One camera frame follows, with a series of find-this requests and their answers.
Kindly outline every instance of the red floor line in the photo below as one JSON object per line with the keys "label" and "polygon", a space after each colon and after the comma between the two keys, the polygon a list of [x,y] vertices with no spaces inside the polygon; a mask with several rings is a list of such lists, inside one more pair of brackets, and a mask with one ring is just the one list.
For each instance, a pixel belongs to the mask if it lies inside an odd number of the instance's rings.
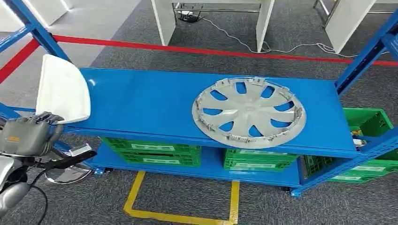
{"label": "red floor line", "polygon": [[40,44],[35,39],[32,39],[3,68],[0,68],[0,83],[7,79],[39,46]]}
{"label": "red floor line", "polygon": [[[186,47],[178,47],[178,46],[162,46],[162,45],[155,45],[155,44],[143,44],[143,43],[134,43],[134,42],[125,42],[125,41],[100,40],[100,39],[83,38],[83,37],[81,37],[81,38],[80,37],[67,37],[67,36],[60,36],[60,35],[53,35],[53,37],[58,42],[151,49],[151,50],[161,50],[161,51],[167,51],[167,52],[226,55],[226,56],[278,59],[278,60],[301,60],[301,61],[336,62],[336,63],[351,63],[352,62],[352,59],[229,52],[229,51],[210,50],[210,49],[186,48]],[[375,61],[373,64],[380,65],[380,66],[398,66],[398,62],[395,62],[395,61],[378,60],[378,61]]]}

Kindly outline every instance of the yellow floor marking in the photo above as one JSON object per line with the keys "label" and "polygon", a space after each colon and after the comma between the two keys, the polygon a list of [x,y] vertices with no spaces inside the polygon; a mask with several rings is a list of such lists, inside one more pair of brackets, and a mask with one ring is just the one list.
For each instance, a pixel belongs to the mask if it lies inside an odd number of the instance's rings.
{"label": "yellow floor marking", "polygon": [[233,181],[231,187],[230,221],[237,224],[239,212],[239,181]]}
{"label": "yellow floor marking", "polygon": [[139,187],[141,186],[142,180],[144,179],[145,171],[139,171],[134,179],[133,186],[131,187],[129,197],[127,197],[127,201],[124,204],[124,211],[129,212],[133,207],[134,201],[138,195]]}
{"label": "yellow floor marking", "polygon": [[131,210],[130,215],[138,218],[152,218],[160,221],[185,223],[185,224],[199,224],[199,225],[231,225],[228,220],[207,219],[200,217],[187,217],[179,215],[171,215],[166,213],[148,212],[140,210]]}
{"label": "yellow floor marking", "polygon": [[237,224],[238,205],[239,205],[239,181],[233,181],[231,186],[231,205],[230,205],[230,220],[208,219],[200,217],[188,217],[180,215],[172,215],[166,213],[149,212],[132,209],[134,201],[138,195],[139,188],[144,179],[145,171],[139,171],[131,187],[127,201],[124,204],[124,211],[132,217],[138,218],[153,218],[160,221],[198,224],[198,225],[233,225]]}

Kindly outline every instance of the shelf caster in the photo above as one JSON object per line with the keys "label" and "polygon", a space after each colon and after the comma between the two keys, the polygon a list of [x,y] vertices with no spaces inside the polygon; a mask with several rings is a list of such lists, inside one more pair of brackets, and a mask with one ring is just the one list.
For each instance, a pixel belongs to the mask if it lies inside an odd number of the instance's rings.
{"label": "shelf caster", "polygon": [[107,167],[107,168],[105,168],[104,173],[110,173],[112,171],[113,171],[113,168]]}
{"label": "shelf caster", "polygon": [[279,189],[284,192],[290,192],[291,190],[290,187],[279,187]]}
{"label": "shelf caster", "polygon": [[104,167],[96,167],[94,170],[94,174],[97,176],[101,176],[103,175],[105,172],[105,168]]}
{"label": "shelf caster", "polygon": [[292,192],[290,192],[290,195],[292,196],[292,197],[301,197],[301,192],[294,192],[294,191],[292,191]]}

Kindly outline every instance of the green plastic crate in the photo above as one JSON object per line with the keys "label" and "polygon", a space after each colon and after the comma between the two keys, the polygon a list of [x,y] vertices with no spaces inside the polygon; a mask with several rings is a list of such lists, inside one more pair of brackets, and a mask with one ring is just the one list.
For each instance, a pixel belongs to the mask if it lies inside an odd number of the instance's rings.
{"label": "green plastic crate", "polygon": [[261,150],[226,149],[224,169],[280,172],[297,157],[297,155]]}
{"label": "green plastic crate", "polygon": [[[317,171],[330,165],[334,160],[336,160],[334,158],[322,156],[304,156],[304,159],[306,162],[308,175],[316,173]],[[398,170],[398,166],[374,165],[372,163],[365,163],[349,170],[344,175],[350,173],[355,175],[369,175],[379,177],[396,170]]]}
{"label": "green plastic crate", "polygon": [[226,149],[225,154],[229,157],[234,158],[261,158],[261,159],[279,159],[279,160],[296,160],[297,155],[280,153],[273,151],[262,151],[262,150],[249,150],[249,149]]}
{"label": "green plastic crate", "polygon": [[142,153],[133,151],[117,152],[117,154],[129,163],[184,166],[200,165],[200,154],[187,156],[159,153]]}
{"label": "green plastic crate", "polygon": [[291,161],[264,161],[247,159],[230,159],[224,161],[225,170],[261,170],[280,172],[291,164]]}
{"label": "green plastic crate", "polygon": [[129,163],[159,165],[200,165],[200,146],[144,142],[120,138],[101,138],[114,152]]}
{"label": "green plastic crate", "polygon": [[114,151],[133,150],[137,152],[170,153],[191,155],[200,152],[200,146],[186,144],[170,144],[164,142],[146,142],[120,138],[101,138]]}
{"label": "green plastic crate", "polygon": [[369,180],[373,180],[377,177],[378,176],[372,176],[372,175],[368,175],[368,174],[354,174],[354,173],[347,172],[345,174],[338,175],[332,179],[329,179],[328,181],[361,184],[361,183],[365,183]]}
{"label": "green plastic crate", "polygon": [[[393,128],[393,125],[383,109],[344,108],[344,114],[351,131],[360,130],[360,133],[365,136],[380,136]],[[334,160],[334,158],[330,157],[305,156],[308,176],[328,166]],[[354,180],[354,178],[352,178],[351,180],[331,179],[330,181],[363,183],[375,177],[384,176],[393,171],[398,171],[397,149],[340,175],[343,178],[351,176],[355,177],[355,179],[358,179],[361,175],[363,178],[359,180]]]}

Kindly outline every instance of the silver hubcap on floor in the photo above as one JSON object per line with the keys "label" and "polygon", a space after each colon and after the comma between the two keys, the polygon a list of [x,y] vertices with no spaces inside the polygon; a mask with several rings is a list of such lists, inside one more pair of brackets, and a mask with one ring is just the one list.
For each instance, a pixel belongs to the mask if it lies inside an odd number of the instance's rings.
{"label": "silver hubcap on floor", "polygon": [[[61,159],[61,157],[51,153],[53,159]],[[76,164],[66,169],[52,169],[45,173],[48,181],[56,184],[73,184],[86,178],[93,170],[82,164]]]}
{"label": "silver hubcap on floor", "polygon": [[207,136],[247,149],[283,144],[306,123],[304,107],[289,89],[260,77],[217,81],[196,98],[192,115]]}

